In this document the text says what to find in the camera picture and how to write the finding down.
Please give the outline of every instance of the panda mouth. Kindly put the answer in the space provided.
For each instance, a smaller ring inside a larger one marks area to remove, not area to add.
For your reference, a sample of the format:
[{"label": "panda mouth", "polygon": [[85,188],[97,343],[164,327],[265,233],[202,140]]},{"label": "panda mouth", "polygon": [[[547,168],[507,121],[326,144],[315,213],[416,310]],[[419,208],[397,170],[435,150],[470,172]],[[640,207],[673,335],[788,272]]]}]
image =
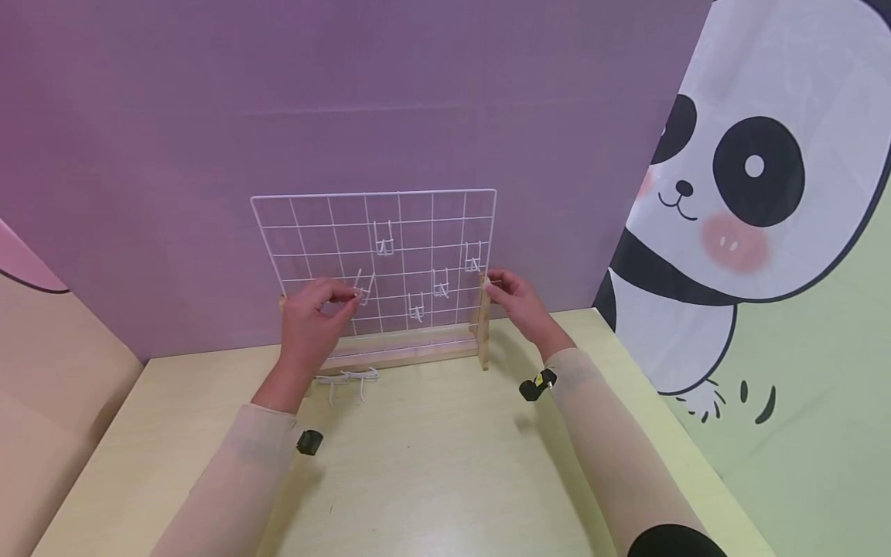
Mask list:
[{"label": "panda mouth", "polygon": [[678,194],[677,201],[675,201],[673,204],[666,203],[666,201],[662,199],[662,192],[658,192],[656,195],[659,197],[659,201],[663,205],[665,205],[669,209],[677,209],[677,212],[681,217],[684,217],[689,221],[699,220],[699,217],[687,217],[683,214],[683,211],[681,210],[681,200],[683,199],[682,195]]}]

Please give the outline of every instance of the wall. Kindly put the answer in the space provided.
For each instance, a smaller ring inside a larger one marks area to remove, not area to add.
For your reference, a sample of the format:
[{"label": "wall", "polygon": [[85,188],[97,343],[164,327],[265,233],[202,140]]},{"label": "wall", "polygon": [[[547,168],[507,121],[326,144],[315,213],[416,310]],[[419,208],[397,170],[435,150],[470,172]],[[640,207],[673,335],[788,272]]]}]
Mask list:
[{"label": "wall", "polygon": [[778,555],[891,545],[889,174],[891,2],[719,0],[597,296]]},{"label": "wall", "polygon": [[0,221],[0,555],[30,555],[141,370]]},{"label": "wall", "polygon": [[499,189],[587,307],[709,0],[14,0],[3,216],[142,359],[276,342],[254,194]]},{"label": "wall", "polygon": [[[891,545],[891,199],[854,250],[795,298],[744,305],[704,426],[673,410],[778,555],[881,555]],[[748,399],[740,397],[742,382]],[[776,410],[756,424],[771,389]]]}]

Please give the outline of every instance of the beige sleeve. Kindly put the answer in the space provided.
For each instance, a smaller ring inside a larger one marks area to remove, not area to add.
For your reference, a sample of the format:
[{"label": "beige sleeve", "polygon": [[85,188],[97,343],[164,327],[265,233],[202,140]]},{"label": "beige sleeve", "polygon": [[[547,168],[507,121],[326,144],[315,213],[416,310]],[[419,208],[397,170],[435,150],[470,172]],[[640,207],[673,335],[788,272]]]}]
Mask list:
[{"label": "beige sleeve", "polygon": [[706,534],[656,449],[591,358],[561,350],[546,366],[557,375],[552,394],[563,414],[619,555],[659,524],[681,524]]},{"label": "beige sleeve", "polygon": [[152,557],[253,555],[300,433],[293,414],[242,406]]}]

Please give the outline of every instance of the panda cheek blush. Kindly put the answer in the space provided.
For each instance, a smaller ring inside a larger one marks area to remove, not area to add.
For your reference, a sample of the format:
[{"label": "panda cheek blush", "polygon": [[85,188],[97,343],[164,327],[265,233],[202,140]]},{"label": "panda cheek blush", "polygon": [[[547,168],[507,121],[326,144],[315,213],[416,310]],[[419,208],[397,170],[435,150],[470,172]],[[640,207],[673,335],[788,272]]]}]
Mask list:
[{"label": "panda cheek blush", "polygon": [[643,177],[643,184],[641,184],[641,189],[637,191],[637,199],[640,199],[647,193],[650,193],[650,190],[653,189],[653,175],[651,170],[647,170],[647,175]]},{"label": "panda cheek blush", "polygon": [[767,234],[732,213],[709,217],[699,239],[713,261],[737,274],[757,273],[770,262]]}]

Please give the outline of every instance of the table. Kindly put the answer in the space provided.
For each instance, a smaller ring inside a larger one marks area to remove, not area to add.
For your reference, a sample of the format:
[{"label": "table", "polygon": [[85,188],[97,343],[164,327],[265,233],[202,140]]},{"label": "table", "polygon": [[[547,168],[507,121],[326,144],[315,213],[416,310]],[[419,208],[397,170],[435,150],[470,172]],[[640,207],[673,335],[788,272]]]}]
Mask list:
[{"label": "table", "polygon": [[[767,543],[591,309],[554,315],[593,356],[728,555]],[[300,425],[325,435],[299,455],[259,555],[615,555],[550,396],[519,384],[534,347],[494,320],[491,369],[475,357],[384,370],[366,383],[314,385]],[[151,360],[34,552],[147,554],[278,347]]]}]

